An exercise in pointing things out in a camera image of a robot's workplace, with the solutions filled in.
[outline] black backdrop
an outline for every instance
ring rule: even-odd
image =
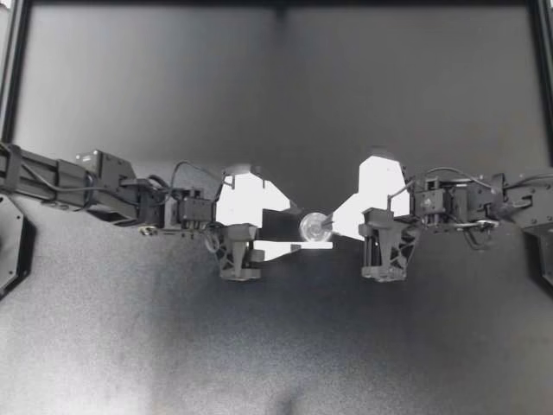
[[[384,145],[416,172],[549,161],[518,6],[38,6],[15,141],[165,176],[252,161],[329,212]],[[213,184],[189,172],[184,183]],[[0,302],[0,413],[550,413],[553,296],[520,232],[424,237],[403,284],[357,248],[228,284],[200,241],[22,201],[32,275]]]

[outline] black cable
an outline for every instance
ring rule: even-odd
[[[465,176],[467,179],[470,179],[472,182],[478,183],[480,186],[493,189],[493,186],[491,184],[483,182],[478,177],[471,176],[462,170],[456,169],[455,167],[434,167],[433,169],[427,170],[427,172],[424,173],[424,176],[428,176],[430,173],[435,173],[436,171],[451,171],[460,176]]]
[[[165,182],[165,180],[163,180],[160,176],[158,175],[149,175],[148,176],[148,180],[152,181],[152,182],[155,182],[157,184],[159,184],[161,186],[162,189],[164,190],[168,190],[169,189],[169,185],[167,184],[167,182]]]
[[[4,143],[0,143],[0,147],[2,147],[4,150],[8,151],[8,153],[11,154],[11,149]],[[50,190],[56,192],[56,193],[72,193],[72,192],[92,192],[92,191],[98,191],[101,193],[105,193],[107,195],[113,196],[114,198],[118,199],[119,201],[122,201],[124,203],[127,203],[132,206],[140,206],[139,203],[136,203],[135,201],[129,201],[125,199],[122,195],[117,194],[116,192],[109,190],[108,188],[101,188],[99,186],[87,186],[84,188],[61,188],[58,186],[53,185],[50,183],[47,179],[45,179],[43,176],[41,176],[39,173],[37,173],[33,168],[31,168],[27,163],[22,162],[22,167],[28,171],[30,175],[32,175],[37,181],[41,182],[44,186],[49,188]]]
[[[431,173],[435,173],[436,171],[451,171],[451,172],[456,173],[460,176],[465,176],[467,178],[467,180],[463,181],[463,182],[475,182],[475,183],[478,183],[480,186],[483,186],[485,188],[489,188],[489,189],[493,190],[493,186],[491,184],[483,182],[478,177],[471,176],[471,175],[469,175],[468,173],[465,173],[462,170],[456,169],[455,167],[434,167],[433,169],[430,169],[430,170],[427,170],[426,172],[424,172],[424,174],[420,175],[420,177],[426,177]],[[416,176],[414,176],[411,180],[409,180],[405,184],[405,186],[400,188],[397,192],[393,193],[392,195],[388,195],[388,203],[387,203],[388,210],[391,210],[391,200],[394,197],[396,197],[397,195],[402,194],[405,190],[407,190],[408,188],[410,188],[411,186],[413,186],[415,184],[416,184]]]
[[[511,183],[509,186],[505,186],[505,189],[517,188],[518,186],[521,186],[527,182],[533,182],[534,180],[539,180],[539,179],[553,179],[553,173],[541,173],[539,175],[528,176],[528,177],[525,177],[524,179],[520,179],[517,182]]]

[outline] bracket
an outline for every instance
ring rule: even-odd
[[[0,197],[0,297],[30,271],[34,229],[14,202]]]

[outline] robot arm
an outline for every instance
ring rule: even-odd
[[[176,171],[184,163],[188,162],[175,166],[167,184],[158,176],[137,178],[129,162],[99,150],[79,154],[70,163],[0,144],[0,193],[22,195],[65,211],[87,212],[118,227],[138,227],[145,236],[178,233],[193,237],[199,233],[217,256],[223,279],[258,279],[259,264],[265,260],[310,248],[295,242],[297,227],[276,234],[274,230],[280,227],[273,226],[261,235],[267,212],[278,212],[277,222],[295,223],[300,209],[251,166],[233,166],[221,178],[215,177],[219,192],[215,200],[209,200],[201,189],[175,186]],[[1,221],[10,231],[0,227],[0,239],[12,243],[0,248],[0,263],[10,269],[3,272],[0,265],[0,290],[25,273],[18,260],[25,221],[14,226],[13,219],[22,218],[22,213],[8,198],[1,201],[0,215],[2,207],[10,212]],[[274,238],[291,242],[271,242]]]
[[[403,174],[398,178],[403,170],[393,157],[376,155],[365,163],[372,159],[373,164],[377,159],[391,163],[391,167],[381,169],[380,175],[372,177],[395,178],[386,191],[373,190],[372,200],[361,197],[355,207],[363,215],[356,239],[360,237],[364,243],[361,271],[364,277],[380,282],[405,279],[407,264],[422,231],[461,233],[471,248],[485,250],[493,229],[502,221],[510,221],[539,238],[543,276],[553,284],[550,249],[553,246],[553,169],[531,175],[502,173],[476,177],[458,169],[439,167],[405,180]],[[358,195],[363,193],[361,183],[359,178]],[[404,202],[398,206],[396,198],[404,198]],[[337,226],[333,217],[336,216],[334,212],[325,223],[334,232]]]

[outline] metal plate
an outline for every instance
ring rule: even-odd
[[[26,253],[30,254],[30,248],[24,247],[27,227],[25,216],[13,201],[0,197],[0,294],[28,273],[24,261]]]
[[[542,268],[542,276],[553,285],[553,235],[541,236],[539,241],[539,258]]]

